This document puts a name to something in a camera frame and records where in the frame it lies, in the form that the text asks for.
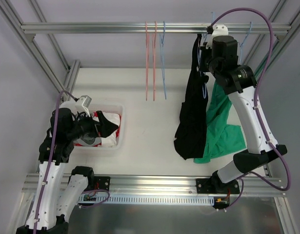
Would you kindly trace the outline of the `pink hanger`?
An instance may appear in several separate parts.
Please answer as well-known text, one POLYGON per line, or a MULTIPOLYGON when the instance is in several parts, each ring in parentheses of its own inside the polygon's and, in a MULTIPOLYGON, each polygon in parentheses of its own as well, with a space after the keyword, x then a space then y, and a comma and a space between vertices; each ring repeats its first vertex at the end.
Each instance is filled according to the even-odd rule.
POLYGON ((156 100, 156 38, 157 22, 155 22, 154 33, 152 34, 152 58, 153 58, 153 101, 156 100))
POLYGON ((145 22, 145 46, 146 46, 146 65, 145 65, 145 100, 148 100, 148 70, 149 70, 149 34, 147 22, 145 22))

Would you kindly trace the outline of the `grey tank top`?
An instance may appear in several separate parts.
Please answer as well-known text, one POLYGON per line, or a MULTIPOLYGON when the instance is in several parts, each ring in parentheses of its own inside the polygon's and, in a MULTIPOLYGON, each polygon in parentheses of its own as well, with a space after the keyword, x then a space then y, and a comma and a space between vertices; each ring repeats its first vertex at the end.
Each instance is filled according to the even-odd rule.
POLYGON ((85 147, 97 147, 101 144, 101 139, 99 137, 83 136, 77 140, 77 144, 85 147))

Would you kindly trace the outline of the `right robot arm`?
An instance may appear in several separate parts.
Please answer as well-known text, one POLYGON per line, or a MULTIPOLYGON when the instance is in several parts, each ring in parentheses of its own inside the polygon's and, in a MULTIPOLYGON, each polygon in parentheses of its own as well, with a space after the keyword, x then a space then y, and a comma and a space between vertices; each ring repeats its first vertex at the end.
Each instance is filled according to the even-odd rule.
POLYGON ((216 193, 224 193, 237 178, 287 154, 268 127, 255 94, 258 84, 249 66, 238 63, 238 43, 232 36, 216 36, 201 46, 200 68, 211 73, 235 107, 247 148, 215 171, 206 182, 216 193))

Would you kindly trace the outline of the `black tank top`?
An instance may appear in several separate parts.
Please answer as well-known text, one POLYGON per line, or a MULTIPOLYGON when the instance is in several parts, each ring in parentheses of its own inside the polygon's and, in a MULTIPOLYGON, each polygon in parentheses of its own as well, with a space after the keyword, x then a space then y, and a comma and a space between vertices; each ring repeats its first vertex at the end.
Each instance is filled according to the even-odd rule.
POLYGON ((193 44, 191 71, 174 140, 174 148, 184 160, 201 158, 206 145, 208 94, 204 99, 202 85, 208 82, 208 76, 199 70, 201 39, 202 35, 197 34, 193 44))

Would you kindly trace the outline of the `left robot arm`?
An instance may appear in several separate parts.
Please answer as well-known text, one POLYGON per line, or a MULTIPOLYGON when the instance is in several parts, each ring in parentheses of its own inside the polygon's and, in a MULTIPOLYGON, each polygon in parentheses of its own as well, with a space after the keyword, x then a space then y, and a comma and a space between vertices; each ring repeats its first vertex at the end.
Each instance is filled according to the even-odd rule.
POLYGON ((26 223, 18 227, 18 234, 65 234, 73 208, 84 191, 93 190, 94 170, 75 167, 67 188, 60 193, 61 180, 74 142, 82 137, 107 138, 120 127, 117 114, 96 111, 77 115, 69 108, 58 108, 50 118, 51 127, 39 147, 39 180, 36 197, 26 223))

